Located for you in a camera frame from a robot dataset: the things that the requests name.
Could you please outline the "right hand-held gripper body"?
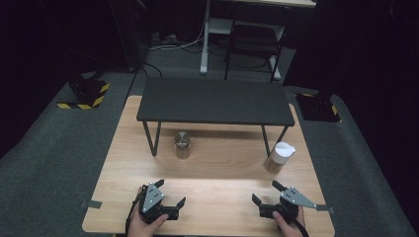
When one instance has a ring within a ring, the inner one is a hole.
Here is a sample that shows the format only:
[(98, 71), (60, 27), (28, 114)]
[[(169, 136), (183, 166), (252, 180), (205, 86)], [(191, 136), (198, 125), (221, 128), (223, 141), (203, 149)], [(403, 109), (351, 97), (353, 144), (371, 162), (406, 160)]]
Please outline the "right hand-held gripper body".
[(287, 223), (290, 223), (296, 220), (300, 206), (317, 209), (317, 205), (296, 188), (282, 188), (278, 203), (263, 204), (259, 201), (259, 215), (265, 218), (273, 218), (273, 212), (276, 211)]

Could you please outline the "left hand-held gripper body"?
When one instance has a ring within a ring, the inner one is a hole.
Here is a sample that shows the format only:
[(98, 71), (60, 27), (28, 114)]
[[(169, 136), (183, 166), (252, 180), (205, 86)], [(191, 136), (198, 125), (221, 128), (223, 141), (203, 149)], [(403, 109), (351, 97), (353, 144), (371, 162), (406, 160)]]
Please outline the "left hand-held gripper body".
[(154, 183), (143, 185), (139, 194), (139, 215), (144, 222), (150, 224), (163, 214), (168, 215), (169, 220), (177, 220), (179, 218), (180, 208), (175, 206), (164, 206), (162, 200), (164, 194)]

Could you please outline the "glass jar with white lid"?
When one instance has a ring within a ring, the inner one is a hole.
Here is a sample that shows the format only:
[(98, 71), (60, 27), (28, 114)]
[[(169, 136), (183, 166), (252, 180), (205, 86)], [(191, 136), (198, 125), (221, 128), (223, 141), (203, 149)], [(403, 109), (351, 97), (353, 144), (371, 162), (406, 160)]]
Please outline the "glass jar with white lid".
[(278, 174), (294, 153), (295, 148), (292, 145), (286, 142), (278, 142), (265, 161), (266, 170)]

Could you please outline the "glass jar with metal lid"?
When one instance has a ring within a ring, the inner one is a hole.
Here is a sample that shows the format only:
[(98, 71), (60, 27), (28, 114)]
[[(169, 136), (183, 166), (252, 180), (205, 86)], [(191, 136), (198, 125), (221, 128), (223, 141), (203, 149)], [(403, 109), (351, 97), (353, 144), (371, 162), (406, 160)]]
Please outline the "glass jar with metal lid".
[(179, 131), (175, 138), (175, 153), (178, 159), (188, 159), (190, 156), (191, 137), (187, 131)]

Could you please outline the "black shelf with metal legs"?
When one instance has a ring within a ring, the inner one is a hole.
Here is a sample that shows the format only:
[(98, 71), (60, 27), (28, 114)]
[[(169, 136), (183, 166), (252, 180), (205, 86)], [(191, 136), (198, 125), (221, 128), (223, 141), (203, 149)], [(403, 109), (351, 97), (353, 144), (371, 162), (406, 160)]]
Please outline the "black shelf with metal legs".
[(136, 119), (143, 124), (152, 155), (157, 154), (159, 136), (148, 124), (155, 121), (295, 125), (284, 88), (272, 82), (237, 80), (148, 78)]

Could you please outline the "person's left hand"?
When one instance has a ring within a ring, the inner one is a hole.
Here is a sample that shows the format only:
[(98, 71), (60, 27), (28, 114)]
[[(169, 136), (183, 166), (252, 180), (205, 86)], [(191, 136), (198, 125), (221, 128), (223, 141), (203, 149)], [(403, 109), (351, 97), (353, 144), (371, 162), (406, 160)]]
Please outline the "person's left hand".
[(132, 210), (130, 215), (129, 227), (126, 237), (153, 237), (155, 232), (165, 223), (168, 219), (167, 214), (159, 216), (155, 221), (150, 224), (147, 224), (141, 219), (139, 215), (139, 204), (137, 203)]

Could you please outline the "person's right hand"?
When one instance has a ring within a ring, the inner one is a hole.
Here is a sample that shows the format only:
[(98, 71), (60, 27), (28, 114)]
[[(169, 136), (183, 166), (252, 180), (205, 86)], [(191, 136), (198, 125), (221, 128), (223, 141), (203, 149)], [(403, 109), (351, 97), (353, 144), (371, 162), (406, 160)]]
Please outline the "person's right hand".
[[(302, 233), (298, 229), (297, 225), (292, 223), (288, 224), (284, 218), (277, 212), (273, 212), (273, 217), (280, 228), (283, 237), (303, 237)], [(296, 217), (296, 221), (301, 225), (305, 226), (305, 220), (304, 220), (304, 212), (303, 207), (300, 206), (298, 208), (298, 215)]]

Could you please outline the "grey tape piece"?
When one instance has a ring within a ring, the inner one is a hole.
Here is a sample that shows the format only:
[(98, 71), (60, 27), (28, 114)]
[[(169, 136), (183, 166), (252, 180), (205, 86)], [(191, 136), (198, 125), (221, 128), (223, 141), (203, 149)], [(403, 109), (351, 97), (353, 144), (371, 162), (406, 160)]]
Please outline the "grey tape piece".
[(96, 200), (82, 200), (80, 202), (80, 206), (83, 208), (87, 208), (87, 207), (92, 207), (92, 208), (101, 208), (102, 203), (100, 201), (96, 201)]
[(316, 205), (317, 211), (327, 211), (331, 214), (334, 214), (336, 211), (333, 206), (328, 206), (327, 204), (317, 204)]

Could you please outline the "black chair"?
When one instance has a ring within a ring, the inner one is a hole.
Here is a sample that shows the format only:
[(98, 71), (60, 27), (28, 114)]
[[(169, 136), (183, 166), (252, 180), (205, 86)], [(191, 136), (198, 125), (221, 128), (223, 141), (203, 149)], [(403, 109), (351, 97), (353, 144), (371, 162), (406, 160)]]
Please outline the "black chair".
[(283, 49), (281, 40), (277, 39), (276, 31), (269, 27), (242, 25), (233, 21), (224, 58), (223, 79), (226, 80), (228, 77), (231, 55), (242, 54), (265, 57), (266, 62), (270, 62), (271, 57), (274, 57), (270, 78), (270, 81), (274, 82)]

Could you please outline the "black base plate striped tape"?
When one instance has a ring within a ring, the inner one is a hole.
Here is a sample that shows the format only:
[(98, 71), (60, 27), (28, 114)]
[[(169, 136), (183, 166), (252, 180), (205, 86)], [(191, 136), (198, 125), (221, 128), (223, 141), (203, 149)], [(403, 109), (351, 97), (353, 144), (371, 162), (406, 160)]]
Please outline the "black base plate striped tape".
[(65, 110), (96, 109), (103, 102), (109, 87), (109, 83), (99, 79), (98, 73), (87, 78), (80, 75), (67, 82), (56, 105)]
[(329, 99), (319, 99), (317, 95), (312, 94), (296, 94), (295, 98), (304, 120), (327, 122), (341, 120), (335, 105)]

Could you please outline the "white desk frame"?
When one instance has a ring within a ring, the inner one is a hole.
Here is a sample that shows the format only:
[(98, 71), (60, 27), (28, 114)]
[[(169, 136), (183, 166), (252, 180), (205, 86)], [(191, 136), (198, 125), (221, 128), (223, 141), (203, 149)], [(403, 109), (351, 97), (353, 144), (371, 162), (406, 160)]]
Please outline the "white desk frame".
[[(206, 75), (209, 69), (209, 39), (210, 34), (229, 35), (233, 34), (233, 19), (219, 19), (210, 16), (210, 1), (207, 0), (205, 19), (203, 25), (203, 50), (201, 56), (200, 73)], [(284, 8), (285, 10), (292, 10), (294, 8), (313, 9), (316, 6), (315, 0), (226, 0), (233, 2), (237, 7), (245, 6), (250, 8), (250, 17), (256, 15), (257, 7), (266, 7), (268, 10), (274, 8)], [(273, 31), (275, 40), (280, 42), (286, 38), (286, 25), (280, 23), (258, 23), (256, 21), (239, 21), (241, 26), (266, 28)]]

